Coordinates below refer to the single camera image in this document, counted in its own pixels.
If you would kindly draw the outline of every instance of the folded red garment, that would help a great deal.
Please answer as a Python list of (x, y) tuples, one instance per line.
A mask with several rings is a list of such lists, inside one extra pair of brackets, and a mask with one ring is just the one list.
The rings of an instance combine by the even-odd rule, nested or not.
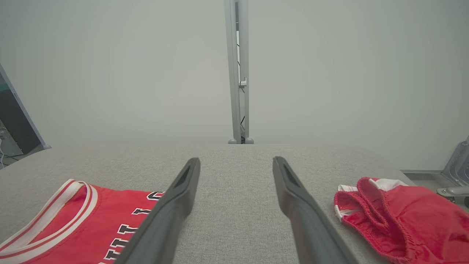
[(341, 222), (391, 263), (469, 263), (469, 214), (430, 189), (366, 177), (339, 186), (334, 204)]

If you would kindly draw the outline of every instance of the red fabric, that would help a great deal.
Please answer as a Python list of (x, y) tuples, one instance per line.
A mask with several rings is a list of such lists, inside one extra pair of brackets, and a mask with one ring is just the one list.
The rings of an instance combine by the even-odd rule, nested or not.
[[(111, 243), (117, 238), (129, 241), (133, 235), (133, 233), (117, 233), (121, 224), (139, 227), (147, 214), (132, 214), (132, 212), (136, 208), (151, 210), (157, 201), (147, 199), (151, 192), (115, 191), (94, 187), (98, 192), (98, 203), (91, 215), (61, 243), (38, 257), (24, 262), (25, 264), (114, 262), (113, 259), (104, 259), (108, 250), (122, 252), (123, 247), (111, 247)], [(32, 243), (62, 228), (78, 212), (85, 197), (86, 188), (83, 186)]]
[(334, 201), (339, 210), (358, 210), (341, 220), (379, 254), (396, 264), (469, 263), (469, 214), (430, 189), (383, 191), (369, 179), (358, 181), (358, 192), (337, 192)]

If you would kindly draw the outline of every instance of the white cable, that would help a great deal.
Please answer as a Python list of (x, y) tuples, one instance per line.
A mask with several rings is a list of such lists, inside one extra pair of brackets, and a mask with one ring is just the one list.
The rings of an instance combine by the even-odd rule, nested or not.
[(1, 150), (1, 138), (0, 138), (0, 152), (1, 152), (1, 158), (0, 158), (1, 168), (4, 169), (5, 166), (3, 166), (3, 157), (5, 156), (5, 154), (3, 154), (3, 151)]

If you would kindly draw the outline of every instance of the gray floor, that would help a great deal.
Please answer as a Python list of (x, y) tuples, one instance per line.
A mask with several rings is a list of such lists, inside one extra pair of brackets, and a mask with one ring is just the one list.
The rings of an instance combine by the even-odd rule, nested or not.
[[(437, 188), (446, 188), (455, 186), (454, 183), (445, 178), (440, 173), (405, 173), (407, 178), (416, 185), (429, 188), (436, 192)], [(464, 205), (463, 197), (456, 197), (456, 204), (469, 213), (469, 208)]]
[[(21, 160), (23, 158), (26, 158), (27, 156), (31, 155), (31, 154), (34, 154), (36, 152), (39, 152), (41, 150), (44, 150), (44, 148), (42, 147), (42, 145), (38, 145), (37, 147), (33, 148), (30, 152), (24, 154), (24, 155), (18, 155), (18, 156), (13, 156), (13, 158), (17, 159), (17, 160)], [(7, 167), (8, 165), (11, 165), (13, 163), (16, 162), (15, 159), (13, 158), (9, 158), (9, 157), (3, 157), (3, 165), (5, 167)]]

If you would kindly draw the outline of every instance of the gray textured surface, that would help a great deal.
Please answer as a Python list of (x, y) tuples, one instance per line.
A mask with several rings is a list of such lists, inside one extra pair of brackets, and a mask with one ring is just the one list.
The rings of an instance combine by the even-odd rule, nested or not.
[(201, 175), (174, 263), (298, 263), (289, 220), (279, 209), (272, 158), (285, 157), (360, 263), (386, 263), (333, 212), (338, 184), (361, 177), (400, 179), (381, 157), (361, 148), (289, 145), (88, 146), (52, 148), (0, 171), (0, 241), (25, 226), (72, 178), (118, 190), (166, 190), (189, 158)]

